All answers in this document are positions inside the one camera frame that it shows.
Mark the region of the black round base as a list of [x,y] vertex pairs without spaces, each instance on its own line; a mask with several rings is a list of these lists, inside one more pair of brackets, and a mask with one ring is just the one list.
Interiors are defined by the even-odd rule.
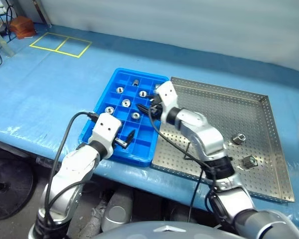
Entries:
[[17,214],[31,199],[36,176],[32,166],[23,161],[0,165],[0,220]]

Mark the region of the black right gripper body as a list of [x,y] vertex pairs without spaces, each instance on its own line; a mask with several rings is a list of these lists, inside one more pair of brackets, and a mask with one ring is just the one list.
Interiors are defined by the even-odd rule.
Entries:
[[161,119],[162,115],[162,100],[161,98],[152,98],[150,100],[149,114],[153,120]]

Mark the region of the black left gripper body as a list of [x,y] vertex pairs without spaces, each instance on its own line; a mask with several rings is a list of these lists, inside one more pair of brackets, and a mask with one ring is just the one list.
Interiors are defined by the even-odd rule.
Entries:
[[116,137],[114,139],[114,143],[119,145],[120,147],[122,147],[123,149],[126,149],[128,146],[129,146],[129,143],[122,140],[122,139],[119,139],[118,137]]

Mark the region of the aluminium frame profile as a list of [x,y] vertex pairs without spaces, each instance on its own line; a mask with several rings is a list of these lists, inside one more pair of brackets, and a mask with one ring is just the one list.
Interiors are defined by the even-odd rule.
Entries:
[[9,57],[12,57],[15,55],[15,52],[8,46],[7,42],[2,38],[1,35],[0,35],[0,48]]

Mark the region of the blue plastic table cover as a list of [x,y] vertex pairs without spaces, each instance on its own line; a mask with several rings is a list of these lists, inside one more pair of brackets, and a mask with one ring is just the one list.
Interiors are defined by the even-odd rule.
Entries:
[[299,71],[156,42],[54,26],[0,54],[0,141],[54,158],[71,117],[91,111],[117,68],[267,95],[296,201],[255,200],[299,226]]

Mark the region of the grey metal post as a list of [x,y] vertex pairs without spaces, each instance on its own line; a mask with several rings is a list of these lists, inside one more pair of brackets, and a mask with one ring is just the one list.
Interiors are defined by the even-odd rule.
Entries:
[[52,27],[52,23],[47,15],[47,13],[45,12],[43,5],[41,4],[40,0],[32,0],[33,5],[40,17],[40,19],[42,20],[42,22],[47,25],[47,27],[51,28]]

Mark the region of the blue compartment tray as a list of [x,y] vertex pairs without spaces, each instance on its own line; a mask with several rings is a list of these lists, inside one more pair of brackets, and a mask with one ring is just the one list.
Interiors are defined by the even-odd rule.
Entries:
[[[132,86],[135,79],[139,79],[137,87]],[[154,156],[158,133],[156,129],[160,127],[160,122],[155,121],[152,126],[148,115],[139,111],[137,105],[143,104],[146,107],[150,106],[150,98],[141,98],[139,92],[144,90],[148,95],[154,95],[156,84],[163,84],[168,81],[165,76],[118,68],[114,71],[105,90],[98,100],[94,112],[104,113],[107,106],[112,106],[115,110],[112,114],[122,122],[122,127],[119,129],[118,138],[126,140],[129,133],[134,129],[135,135],[130,145],[123,149],[116,146],[112,158],[115,161],[120,161],[127,164],[132,164],[140,167],[148,167]],[[124,92],[118,94],[117,87],[123,87]],[[131,105],[129,108],[122,106],[122,100],[129,99]],[[138,112],[140,119],[134,120],[131,118],[132,112]]]

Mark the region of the perforated metal tray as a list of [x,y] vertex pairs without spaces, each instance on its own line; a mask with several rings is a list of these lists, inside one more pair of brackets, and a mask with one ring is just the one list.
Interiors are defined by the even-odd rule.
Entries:
[[[279,203],[294,202],[288,168],[268,96],[172,77],[178,105],[200,112],[223,135],[232,165],[250,195]],[[233,142],[242,133],[246,141]],[[258,166],[246,169],[253,156]]]

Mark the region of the grey robot torso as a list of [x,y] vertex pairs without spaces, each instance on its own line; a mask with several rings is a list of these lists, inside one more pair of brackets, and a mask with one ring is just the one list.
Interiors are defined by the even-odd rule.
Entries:
[[93,239],[244,239],[216,228],[186,223],[148,221],[124,224]]

